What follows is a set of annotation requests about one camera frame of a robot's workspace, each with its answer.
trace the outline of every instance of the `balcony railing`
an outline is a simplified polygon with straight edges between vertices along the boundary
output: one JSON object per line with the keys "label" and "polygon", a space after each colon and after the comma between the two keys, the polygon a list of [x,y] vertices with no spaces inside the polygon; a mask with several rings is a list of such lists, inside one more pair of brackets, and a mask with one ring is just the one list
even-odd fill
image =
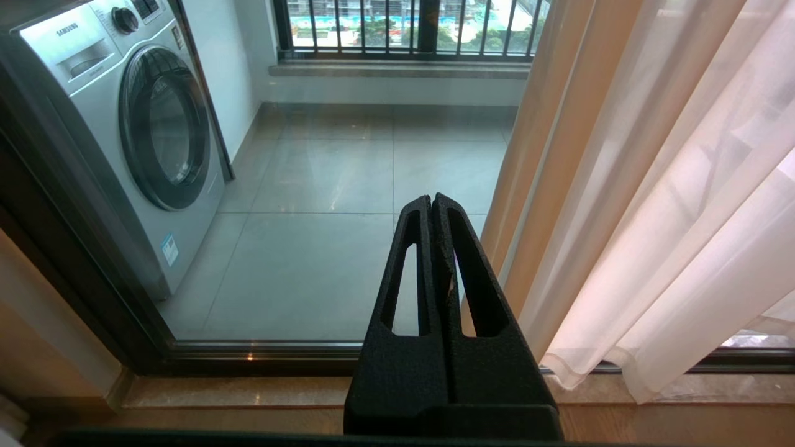
{"label": "balcony railing", "polygon": [[283,59],[530,62],[551,0],[273,0]]}

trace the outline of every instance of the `black clamp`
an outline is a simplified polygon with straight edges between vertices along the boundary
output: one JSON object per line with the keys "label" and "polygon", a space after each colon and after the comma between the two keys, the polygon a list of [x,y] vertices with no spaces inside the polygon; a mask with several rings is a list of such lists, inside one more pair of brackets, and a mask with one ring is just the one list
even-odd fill
{"label": "black clamp", "polygon": [[[417,245],[419,336],[392,333],[406,249]],[[477,337],[461,330],[456,260]],[[345,401],[345,434],[562,440],[557,405],[483,248],[454,200],[400,214]]]}

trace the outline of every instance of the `samsung washing machine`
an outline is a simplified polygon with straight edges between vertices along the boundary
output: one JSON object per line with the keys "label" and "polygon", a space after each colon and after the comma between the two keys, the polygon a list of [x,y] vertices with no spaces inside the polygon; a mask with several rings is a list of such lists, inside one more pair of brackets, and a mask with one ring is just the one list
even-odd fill
{"label": "samsung washing machine", "polygon": [[207,102],[168,2],[94,0],[18,32],[85,122],[134,210],[165,278],[155,298],[173,295],[224,179]]}

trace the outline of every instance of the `curtain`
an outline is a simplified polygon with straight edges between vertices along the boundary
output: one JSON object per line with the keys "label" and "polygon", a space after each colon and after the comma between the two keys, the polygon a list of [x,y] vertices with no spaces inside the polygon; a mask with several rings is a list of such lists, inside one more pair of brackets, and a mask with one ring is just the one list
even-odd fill
{"label": "curtain", "polygon": [[574,387],[609,360],[644,402],[740,329],[795,332],[795,2],[605,7],[543,142],[520,112],[506,162],[542,156],[502,167],[483,246],[542,365]]}

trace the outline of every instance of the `wooden floor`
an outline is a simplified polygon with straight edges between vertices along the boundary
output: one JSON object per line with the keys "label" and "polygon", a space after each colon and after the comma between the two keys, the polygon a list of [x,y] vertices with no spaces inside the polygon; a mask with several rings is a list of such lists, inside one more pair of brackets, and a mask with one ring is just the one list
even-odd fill
{"label": "wooden floor", "polygon": [[[666,445],[795,445],[795,406],[561,406],[569,441]],[[273,433],[342,433],[339,408],[301,410],[125,410],[90,418],[94,426],[234,430]],[[74,421],[34,422],[25,445],[45,440]]]}

